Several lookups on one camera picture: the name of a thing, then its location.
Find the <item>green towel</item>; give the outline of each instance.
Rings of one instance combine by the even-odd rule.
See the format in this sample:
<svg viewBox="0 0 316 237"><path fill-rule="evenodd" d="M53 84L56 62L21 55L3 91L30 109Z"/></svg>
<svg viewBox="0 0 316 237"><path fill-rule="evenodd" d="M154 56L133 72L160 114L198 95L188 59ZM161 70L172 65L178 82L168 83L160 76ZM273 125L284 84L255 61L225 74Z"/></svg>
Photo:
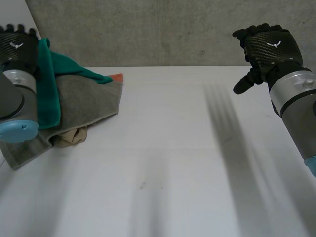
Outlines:
<svg viewBox="0 0 316 237"><path fill-rule="evenodd" d="M41 78L36 81L39 129L52 128L60 123L61 112L55 76L75 74L90 78L98 84L112 81L110 77L85 69L64 55L51 52L49 47L48 38L39 41L37 65L41 70Z"/></svg>

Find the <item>gray towel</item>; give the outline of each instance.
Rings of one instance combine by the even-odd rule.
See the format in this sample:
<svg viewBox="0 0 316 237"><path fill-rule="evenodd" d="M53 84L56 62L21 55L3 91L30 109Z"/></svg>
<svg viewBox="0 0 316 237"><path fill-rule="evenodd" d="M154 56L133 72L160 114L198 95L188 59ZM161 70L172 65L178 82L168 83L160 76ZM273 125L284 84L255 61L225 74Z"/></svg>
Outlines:
<svg viewBox="0 0 316 237"><path fill-rule="evenodd" d="M53 136L91 125L119 112L122 82L100 85L77 75L58 76L56 82L61 106L60 125L39 131L31 141L15 144L0 142L3 156L14 170L51 148Z"/></svg>

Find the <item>light blue cap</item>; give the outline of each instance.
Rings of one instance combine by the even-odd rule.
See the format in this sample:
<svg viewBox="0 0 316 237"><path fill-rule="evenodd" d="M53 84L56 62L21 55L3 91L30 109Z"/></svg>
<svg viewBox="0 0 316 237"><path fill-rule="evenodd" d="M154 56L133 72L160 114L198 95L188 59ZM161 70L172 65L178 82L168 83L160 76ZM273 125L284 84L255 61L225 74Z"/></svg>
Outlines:
<svg viewBox="0 0 316 237"><path fill-rule="evenodd" d="M316 177L316 155L309 157L304 161L304 163L310 169L313 176Z"/></svg>
<svg viewBox="0 0 316 237"><path fill-rule="evenodd" d="M0 140L18 143L32 140L38 133L39 125L31 120L16 120L0 124Z"/></svg>

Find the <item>black carbon fiber hand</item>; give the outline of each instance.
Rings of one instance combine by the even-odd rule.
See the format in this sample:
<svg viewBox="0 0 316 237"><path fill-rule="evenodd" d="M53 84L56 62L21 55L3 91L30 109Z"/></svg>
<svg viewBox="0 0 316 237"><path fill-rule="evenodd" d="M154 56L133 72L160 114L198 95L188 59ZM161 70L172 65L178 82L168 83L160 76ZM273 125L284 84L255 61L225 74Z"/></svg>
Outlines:
<svg viewBox="0 0 316 237"><path fill-rule="evenodd" d="M280 25L262 24L250 26L233 33L240 40L245 59L252 68L234 87L234 93L242 94L254 84L267 82L267 74L284 62L303 65L301 52L292 34Z"/></svg>
<svg viewBox="0 0 316 237"><path fill-rule="evenodd" d="M9 24L4 30L0 26L0 64L2 70L20 69L30 74L36 71L38 38L36 31L30 28L25 33L24 26L19 24L16 31Z"/></svg>

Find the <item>logo on hand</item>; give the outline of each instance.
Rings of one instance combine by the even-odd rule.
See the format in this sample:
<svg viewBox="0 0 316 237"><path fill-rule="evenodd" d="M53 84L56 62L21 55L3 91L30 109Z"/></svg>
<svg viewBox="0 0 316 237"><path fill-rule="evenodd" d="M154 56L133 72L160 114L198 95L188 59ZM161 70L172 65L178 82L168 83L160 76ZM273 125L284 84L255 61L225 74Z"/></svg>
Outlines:
<svg viewBox="0 0 316 237"><path fill-rule="evenodd" d="M14 44L14 43L11 42L10 45L11 45L12 47L14 47L15 49L18 49L19 47L21 47L21 46L23 45L23 43L20 44L20 45L17 45L17 44Z"/></svg>
<svg viewBox="0 0 316 237"><path fill-rule="evenodd" d="M269 43L267 43L267 45L270 45L270 46L275 47L275 48L277 48L280 44L281 44L281 41L278 44L269 44Z"/></svg>

